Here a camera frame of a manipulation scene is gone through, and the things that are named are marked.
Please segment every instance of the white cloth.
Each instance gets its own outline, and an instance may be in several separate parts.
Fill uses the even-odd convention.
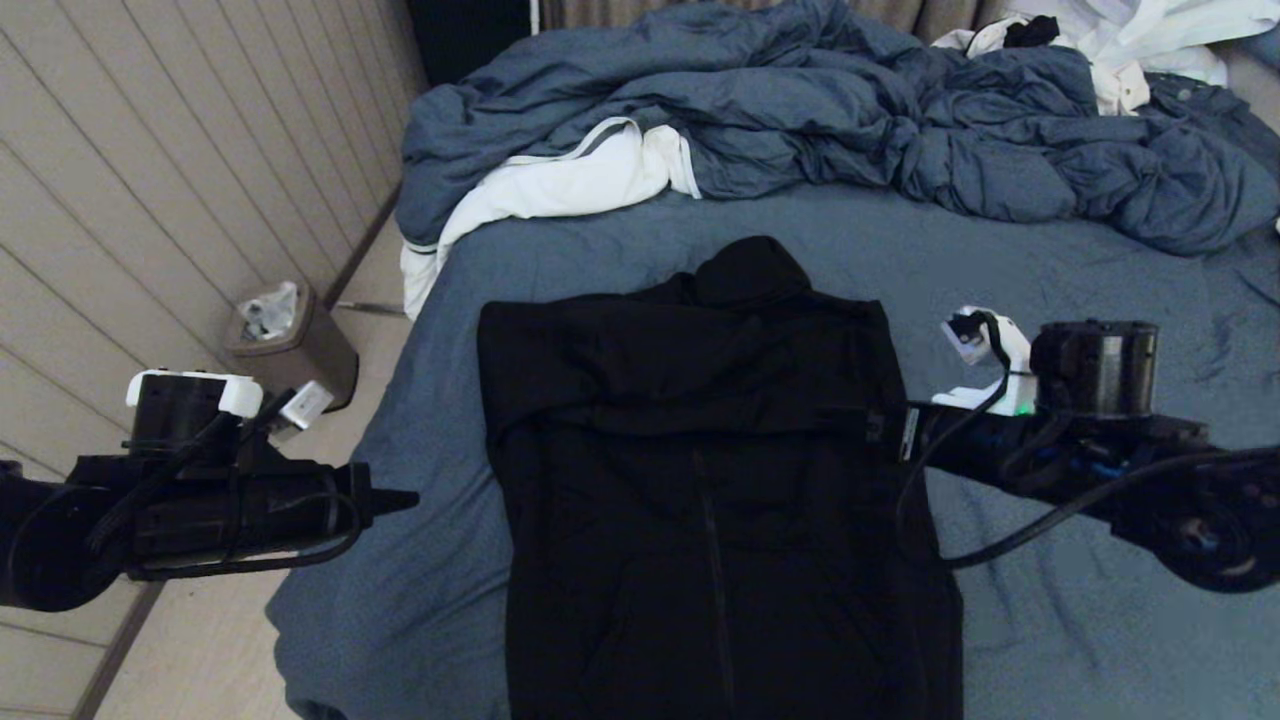
[[[1089,59],[1102,115],[1134,115],[1151,101],[1143,72],[1175,73],[1226,85],[1226,64],[1204,47],[1266,32],[1280,20],[1280,0],[1006,0],[1007,17],[978,32],[954,29],[934,46],[969,58],[1004,47],[1010,24],[1036,15],[1057,19],[1052,45]]]
[[[934,47],[952,47],[964,50],[969,59],[1000,50],[1005,46],[1005,36],[1009,35],[1009,26],[1030,20],[1029,17],[1012,14],[1001,20],[996,20],[979,28],[954,29],[933,42]],[[1060,33],[1050,45],[1061,47],[1075,47],[1075,42],[1066,35]],[[1091,63],[1093,76],[1093,91],[1098,96],[1100,115],[1137,115],[1137,109],[1151,101],[1151,88],[1147,87],[1147,78],[1142,74],[1142,67],[1137,61],[1124,63],[1119,67],[1107,67]]]
[[[485,223],[604,213],[648,200],[668,186],[701,197],[689,142],[669,126],[641,133],[630,118],[603,120],[566,155],[512,156],[458,202],[434,251],[404,242],[404,313],[417,319],[453,245]]]
[[[1056,17],[1089,60],[1107,67],[1257,35],[1280,20],[1280,0],[1006,0],[1005,9]]]

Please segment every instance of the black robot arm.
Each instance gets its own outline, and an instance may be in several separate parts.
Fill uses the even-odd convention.
[[[251,378],[148,370],[129,387],[127,455],[82,455],[65,483],[0,464],[0,605],[70,610],[122,573],[163,580],[323,562],[376,516],[417,505],[415,492],[374,489],[364,462],[285,459],[268,425],[305,413],[308,396],[260,410],[261,400]]]
[[[1280,580],[1280,448],[1225,451],[1206,425],[1153,415],[1155,337],[1140,323],[1046,325],[1030,347],[1034,414],[914,405],[904,455],[1055,506],[987,548],[928,561],[977,565],[1083,514],[1201,588]]]

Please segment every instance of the black jacket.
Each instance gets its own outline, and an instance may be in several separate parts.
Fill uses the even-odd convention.
[[[960,716],[959,594],[896,555],[868,441],[905,404],[878,302],[753,237],[632,295],[489,304],[479,343],[515,717]]]

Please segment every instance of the wooden floor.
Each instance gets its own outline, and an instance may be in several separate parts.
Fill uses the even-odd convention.
[[[343,300],[396,304],[402,297],[399,236],[384,228]],[[291,457],[340,464],[356,447],[390,380],[410,322],[335,310],[360,352],[360,384],[346,409],[325,415],[283,448]],[[116,675],[102,720],[274,720],[296,717],[271,648],[262,607],[284,573],[177,580],[165,585]]]

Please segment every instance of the bed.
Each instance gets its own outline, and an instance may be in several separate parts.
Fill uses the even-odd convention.
[[[1254,170],[1280,172],[1280,138],[1239,105],[1222,110],[1229,97],[1179,104],[1183,90],[1203,88],[1153,82],[1166,102],[1149,113],[1180,117]],[[815,290],[884,305],[913,398],[993,379],[959,363],[937,329],[963,305],[1025,328],[1142,319],[1161,327],[1158,411],[1210,423],[1225,447],[1270,445],[1280,438],[1275,178],[1247,182],[1217,227],[1261,227],[1188,256],[1106,222],[964,215],[892,183],[791,183],[749,199],[666,191],[608,213],[480,225],[453,246],[356,450],[379,487],[417,491],[421,505],[380,519],[343,557],[291,574],[268,609],[291,707],[316,720],[509,716],[511,543],[485,459],[475,347],[484,304],[630,292],[768,234]],[[950,555],[1042,511],[941,473],[929,497]],[[957,580],[969,717],[1248,720],[1280,707],[1275,592],[1196,589],[1087,519]]]

